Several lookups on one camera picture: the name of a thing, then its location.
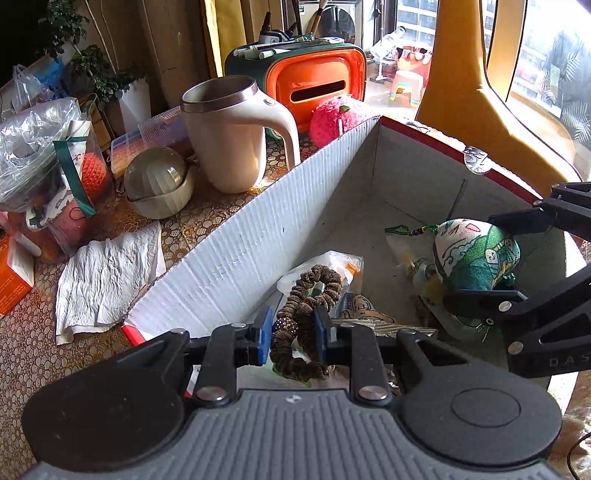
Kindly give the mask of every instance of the white corrugated cardboard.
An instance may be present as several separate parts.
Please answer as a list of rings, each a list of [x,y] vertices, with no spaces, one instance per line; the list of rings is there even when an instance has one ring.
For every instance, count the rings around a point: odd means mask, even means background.
[[[318,150],[221,224],[155,282],[126,324],[150,336],[174,327],[191,336],[209,335],[216,326],[247,319],[285,272],[331,249],[363,256],[364,295],[378,310],[413,324],[413,292],[408,279],[394,275],[397,261],[384,228],[487,220],[528,208],[537,198],[498,166],[474,175],[452,147],[399,122],[371,119]],[[431,242],[417,239],[415,248],[426,256]],[[561,231],[518,242],[522,260],[516,275],[527,295],[585,265],[570,235]],[[503,363],[500,355],[488,360]]]

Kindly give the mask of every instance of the orange yarn ball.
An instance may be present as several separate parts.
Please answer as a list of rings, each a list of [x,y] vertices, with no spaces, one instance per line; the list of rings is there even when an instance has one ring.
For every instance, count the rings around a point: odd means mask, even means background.
[[[100,198],[107,181],[105,162],[95,153],[86,153],[82,161],[80,182],[91,202]]]

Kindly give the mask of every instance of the wall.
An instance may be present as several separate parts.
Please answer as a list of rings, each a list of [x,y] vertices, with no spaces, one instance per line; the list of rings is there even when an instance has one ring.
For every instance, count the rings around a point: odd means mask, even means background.
[[[135,63],[147,72],[153,113],[178,105],[184,89],[209,78],[203,24],[200,9],[195,6],[199,2],[75,0],[75,3],[91,20],[87,26],[89,44],[106,49],[120,69]]]

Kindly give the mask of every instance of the brown scrunchie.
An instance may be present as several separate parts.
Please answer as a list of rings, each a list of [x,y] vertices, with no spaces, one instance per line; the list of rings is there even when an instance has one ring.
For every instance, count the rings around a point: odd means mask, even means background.
[[[317,282],[324,284],[324,292],[309,297],[308,290]],[[339,299],[339,291],[340,275],[325,265],[313,266],[295,282],[287,302],[277,312],[271,337],[271,361],[281,376],[301,382],[327,377],[327,369],[318,359],[312,313],[321,304],[330,311]],[[291,344],[295,338],[312,360],[310,363],[303,358],[293,358]]]

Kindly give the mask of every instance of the brush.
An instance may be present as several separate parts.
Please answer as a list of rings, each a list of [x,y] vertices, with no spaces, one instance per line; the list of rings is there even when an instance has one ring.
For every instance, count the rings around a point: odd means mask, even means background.
[[[318,10],[316,11],[316,16],[314,17],[314,22],[312,23],[312,28],[308,33],[316,36],[316,30],[318,30],[318,24],[320,23],[320,17],[322,16],[322,12],[326,8],[329,0],[320,0],[318,4]]]

